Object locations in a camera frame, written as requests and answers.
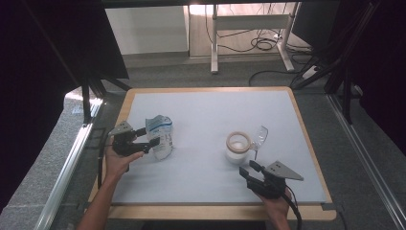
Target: black cable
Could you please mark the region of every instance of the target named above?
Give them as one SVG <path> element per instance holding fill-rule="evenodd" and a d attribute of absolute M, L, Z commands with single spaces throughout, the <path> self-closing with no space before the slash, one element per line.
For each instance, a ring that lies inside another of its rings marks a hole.
<path fill-rule="evenodd" d="M 99 157 L 98 157 L 98 163 L 99 163 L 99 166 L 98 166 L 98 189 L 102 185 L 102 160 L 104 158 L 104 148 L 107 147 L 107 146 L 111 146 L 111 145 L 106 145 L 105 144 L 107 142 L 108 137 L 109 137 L 108 133 L 110 133 L 110 131 L 107 132 L 107 134 L 105 135 L 105 129 L 104 129 L 102 136 L 104 136 L 104 135 L 105 136 L 103 137 L 102 141 L 99 144 L 100 150 L 99 150 Z"/>
<path fill-rule="evenodd" d="M 292 209 L 293 213 L 296 216 L 296 219 L 298 220 L 296 229 L 298 229 L 298 230 L 302 229 L 302 216 L 301 216 L 301 213 L 299 212 L 297 205 L 295 205 L 286 194 L 282 194 L 282 197 L 289 204 L 290 208 Z"/>
<path fill-rule="evenodd" d="M 346 219 L 344 218 L 343 212 L 338 212 L 338 215 L 340 215 L 341 221 L 343 221 L 344 229 L 347 230 L 348 227 L 347 227 Z"/>

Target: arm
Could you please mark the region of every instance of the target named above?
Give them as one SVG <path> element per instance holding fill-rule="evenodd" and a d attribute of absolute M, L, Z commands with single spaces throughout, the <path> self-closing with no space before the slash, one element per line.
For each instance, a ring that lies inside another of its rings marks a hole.
<path fill-rule="evenodd" d="M 291 198 L 289 190 L 285 190 L 287 197 Z M 274 227 L 278 230 L 290 230 L 289 223 L 287 222 L 287 212 L 289 211 L 289 204 L 282 198 L 267 199 L 262 195 L 256 194 L 262 200 L 265 206 L 265 212 L 271 220 Z"/>
<path fill-rule="evenodd" d="M 111 146 L 106 148 L 106 175 L 100 189 L 78 225 L 80 229 L 104 229 L 107 222 L 111 199 L 117 183 L 128 168 L 129 163 L 142 157 L 143 152 L 137 152 L 127 157 L 118 155 Z"/>

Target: tape roll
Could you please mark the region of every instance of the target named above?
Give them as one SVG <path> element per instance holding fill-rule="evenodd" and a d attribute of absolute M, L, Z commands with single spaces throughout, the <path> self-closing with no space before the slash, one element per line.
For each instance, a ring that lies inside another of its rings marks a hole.
<path fill-rule="evenodd" d="M 240 140 L 232 140 L 232 138 L 237 136 L 243 137 L 245 139 L 245 143 Z M 251 138 L 245 132 L 235 131 L 230 133 L 227 137 L 226 145 L 229 151 L 235 154 L 243 154 L 251 148 Z"/>

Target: plastic bag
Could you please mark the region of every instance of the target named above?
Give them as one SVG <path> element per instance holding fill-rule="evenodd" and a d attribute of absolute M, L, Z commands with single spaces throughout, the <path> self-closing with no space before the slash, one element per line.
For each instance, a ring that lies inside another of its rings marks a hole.
<path fill-rule="evenodd" d="M 146 119 L 147 139 L 160 137 L 160 144 L 153 147 L 153 153 L 158 160 L 167 158 L 173 149 L 172 120 L 169 117 L 158 115 L 153 119 Z"/>

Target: white wall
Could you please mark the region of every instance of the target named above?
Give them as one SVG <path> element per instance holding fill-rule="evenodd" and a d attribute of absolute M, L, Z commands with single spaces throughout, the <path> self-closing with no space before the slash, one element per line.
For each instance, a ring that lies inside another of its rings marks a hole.
<path fill-rule="evenodd" d="M 107 9 L 122 55 L 188 51 L 184 7 Z"/>

